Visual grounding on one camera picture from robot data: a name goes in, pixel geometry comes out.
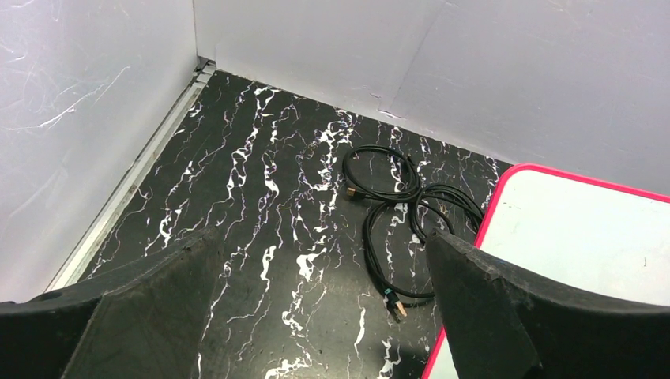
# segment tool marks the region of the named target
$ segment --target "floor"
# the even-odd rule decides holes
[[[341,175],[341,157],[361,144],[420,157],[426,181],[458,186],[482,206],[509,167],[217,72],[84,278],[216,224],[228,255],[193,377],[420,377],[439,316],[431,303],[398,322],[370,284],[360,240],[370,204],[349,201]],[[378,188],[397,184],[397,167],[383,156],[359,156],[354,166]],[[472,241],[463,215],[450,216]],[[394,209],[373,238],[394,283],[425,288],[422,248],[405,221],[405,210]]]

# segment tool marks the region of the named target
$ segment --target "floor trim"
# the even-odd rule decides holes
[[[172,138],[186,113],[195,104],[202,89],[207,85],[216,67],[208,63],[195,80],[184,90],[170,109],[163,122],[152,135],[147,145],[137,157],[133,165],[126,172],[121,182],[116,186],[114,193],[107,200],[91,227],[86,231],[65,264],[47,287],[46,291],[53,291],[76,283],[93,259],[100,244],[107,237],[110,229],[121,216],[123,209],[128,205],[137,188],[144,180],[149,169],[156,162],[160,153]]]

